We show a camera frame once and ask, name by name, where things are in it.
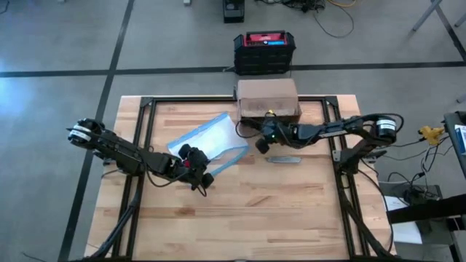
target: electronic device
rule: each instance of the electronic device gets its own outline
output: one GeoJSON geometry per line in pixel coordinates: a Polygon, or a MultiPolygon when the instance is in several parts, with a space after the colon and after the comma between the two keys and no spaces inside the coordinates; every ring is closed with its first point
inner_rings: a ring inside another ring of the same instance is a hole
{"type": "Polygon", "coordinates": [[[283,74],[290,70],[296,45],[285,31],[248,32],[234,39],[234,69],[239,75],[283,74]]]}
{"type": "Polygon", "coordinates": [[[245,0],[223,0],[224,23],[242,23],[245,21],[245,0]]]}

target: wood grain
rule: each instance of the wood grain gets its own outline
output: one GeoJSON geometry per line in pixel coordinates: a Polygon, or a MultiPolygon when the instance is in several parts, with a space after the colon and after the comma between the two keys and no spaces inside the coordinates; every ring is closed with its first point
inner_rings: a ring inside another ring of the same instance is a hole
{"type": "MultiPolygon", "coordinates": [[[[126,140],[133,139],[140,98],[122,97],[120,101],[114,131],[126,140]]],[[[354,95],[339,95],[338,99],[343,117],[360,113],[354,95]]],[[[301,103],[301,108],[301,122],[323,122],[319,103],[301,103]]],[[[167,151],[168,142],[225,111],[236,119],[234,103],[159,103],[151,144],[156,151],[167,151]]],[[[347,136],[348,146],[359,139],[347,136]]],[[[248,142],[248,155],[216,177],[207,198],[178,182],[165,188],[144,183],[133,259],[348,258],[328,141],[321,140],[302,150],[274,145],[267,155],[256,150],[255,138],[248,142]],[[284,155],[300,156],[302,161],[271,164],[265,160],[267,156],[284,155]]],[[[366,166],[360,168],[376,181],[366,166]]],[[[390,227],[382,198],[365,177],[356,175],[355,180],[364,221],[388,246],[390,227]]],[[[102,180],[90,245],[99,246],[117,222],[124,182],[125,177],[119,173],[102,180]]],[[[88,245],[86,255],[94,251],[88,245]]]]}

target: yellow connector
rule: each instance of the yellow connector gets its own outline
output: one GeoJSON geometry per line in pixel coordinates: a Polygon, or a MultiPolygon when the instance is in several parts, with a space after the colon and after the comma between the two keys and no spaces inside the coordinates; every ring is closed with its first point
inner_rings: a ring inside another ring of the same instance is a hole
{"type": "Polygon", "coordinates": [[[443,132],[445,132],[445,128],[443,127],[431,128],[425,126],[419,130],[419,134],[421,134],[431,146],[436,146],[440,143],[440,136],[443,132]]]}

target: black metal frame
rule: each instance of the black metal frame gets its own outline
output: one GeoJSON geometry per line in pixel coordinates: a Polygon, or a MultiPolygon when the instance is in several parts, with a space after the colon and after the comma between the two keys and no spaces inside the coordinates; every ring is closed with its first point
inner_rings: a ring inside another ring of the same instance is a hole
{"type": "MultiPolygon", "coordinates": [[[[135,134],[133,138],[133,143],[134,144],[139,144],[140,138],[141,138],[141,129],[143,125],[143,118],[144,118],[144,113],[145,110],[149,107],[149,120],[147,124],[147,131],[146,131],[146,138],[144,141],[144,148],[149,148],[151,144],[151,137],[153,133],[153,126],[154,126],[154,119],[155,119],[155,113],[156,113],[156,107],[158,103],[166,103],[166,102],[172,102],[172,103],[189,103],[189,102],[214,102],[214,103],[225,103],[225,102],[235,102],[236,97],[235,96],[212,96],[212,97],[142,97],[141,102],[139,105],[139,113],[138,113],[138,119],[136,122],[136,128],[135,128],[135,134]]],[[[323,108],[323,118],[324,122],[330,122],[331,117],[330,117],[330,111],[329,111],[329,106],[333,109],[334,115],[335,115],[335,120],[339,120],[341,118],[340,111],[339,111],[339,104],[338,104],[338,99],[336,96],[299,96],[299,101],[300,102],[318,102],[322,105],[323,108]]],[[[336,143],[334,138],[328,139],[329,141],[329,148],[330,152],[333,154],[333,151],[336,150],[336,143]]],[[[339,142],[341,144],[341,149],[344,149],[347,147],[346,139],[344,136],[339,137],[339,142]]],[[[357,255],[355,251],[355,243],[353,241],[353,234],[352,234],[352,229],[350,225],[350,213],[354,217],[355,215],[362,220],[362,215],[361,215],[361,209],[360,209],[360,204],[359,204],[359,199],[358,199],[358,193],[357,189],[355,186],[355,180],[352,176],[347,176],[347,180],[349,183],[348,188],[344,188],[343,186],[343,181],[342,181],[342,174],[337,171],[335,168],[335,161],[333,160],[333,156],[331,156],[333,167],[334,167],[334,172],[335,172],[335,179],[336,179],[336,187],[337,187],[337,192],[338,192],[338,198],[339,198],[339,204],[340,204],[340,210],[341,210],[341,217],[342,217],[342,223],[344,227],[344,235],[346,238],[346,243],[347,243],[347,250],[349,254],[349,260],[339,260],[339,261],[360,261],[360,262],[371,262],[371,261],[409,261],[409,260],[402,260],[400,258],[378,258],[378,257],[373,257],[371,256],[368,248],[368,242],[365,238],[365,235],[363,231],[358,228],[358,237],[360,240],[361,244],[361,250],[362,250],[362,255],[357,255]],[[345,190],[349,189],[350,195],[351,195],[351,202],[348,200],[345,190]]],[[[123,190],[123,195],[122,195],[122,202],[120,206],[120,211],[119,211],[119,218],[122,217],[122,214],[126,210],[128,206],[128,201],[130,198],[130,189],[132,185],[133,179],[131,177],[127,177],[125,181],[125,187],[123,190]]],[[[139,178],[138,179],[138,184],[136,187],[136,192],[141,194],[142,196],[142,191],[143,191],[143,184],[144,184],[144,179],[139,178]]],[[[91,258],[90,261],[120,261],[120,260],[125,260],[125,261],[131,261],[131,258],[133,256],[133,251],[134,251],[134,244],[135,244],[135,236],[137,232],[137,227],[138,227],[138,216],[139,216],[139,209],[140,209],[140,204],[139,202],[137,204],[137,207],[135,209],[135,212],[133,213],[133,217],[131,220],[131,226],[130,226],[130,231],[129,231],[129,237],[127,241],[127,249],[125,255],[120,255],[120,249],[121,249],[121,237],[122,233],[118,236],[116,239],[114,245],[113,245],[113,250],[111,254],[111,258],[98,258],[95,260],[94,258],[91,258]]]]}

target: ziploc bag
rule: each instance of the ziploc bag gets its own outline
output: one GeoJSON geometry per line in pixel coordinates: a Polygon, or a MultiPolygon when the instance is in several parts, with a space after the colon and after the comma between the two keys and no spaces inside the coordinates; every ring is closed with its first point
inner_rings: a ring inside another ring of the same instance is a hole
{"type": "Polygon", "coordinates": [[[248,142],[238,136],[235,125],[226,112],[168,143],[168,151],[179,157],[178,151],[186,143],[204,151],[210,160],[206,172],[213,177],[236,163],[249,150],[248,142]]]}

